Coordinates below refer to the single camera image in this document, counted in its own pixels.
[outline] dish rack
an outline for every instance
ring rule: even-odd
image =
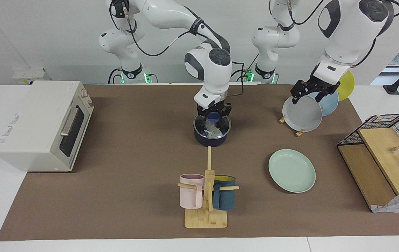
[[[399,114],[370,117],[337,146],[369,207],[399,195]]]

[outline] teal mug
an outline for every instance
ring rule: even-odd
[[[235,178],[227,175],[215,176],[213,184],[212,202],[213,208],[223,211],[232,210],[235,205],[235,190],[221,190],[221,187],[232,187],[235,185]]]

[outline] yellow plate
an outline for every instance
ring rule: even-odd
[[[352,72],[347,71],[340,78],[340,86],[337,89],[339,101],[347,99],[355,88],[355,77],[353,77]]]

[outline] brown tabletop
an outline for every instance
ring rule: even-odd
[[[278,123],[287,85],[227,99],[232,128],[212,167],[236,177],[235,209],[225,229],[184,228],[179,176],[206,169],[193,136],[199,88],[87,86],[95,110],[73,171],[28,173],[0,240],[399,235],[399,213],[370,212],[336,147],[361,123],[349,100],[297,138]],[[269,175],[270,156],[284,148],[313,163],[309,191],[288,193]]]

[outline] white table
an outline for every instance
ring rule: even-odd
[[[364,121],[372,115],[399,113],[399,96],[389,96],[381,86],[356,86],[350,96]],[[0,229],[26,173],[6,163],[0,164]],[[208,243],[217,250],[258,252],[397,252],[399,236],[293,237],[293,238],[215,238],[139,240],[51,240],[0,242],[0,251],[204,251]]]

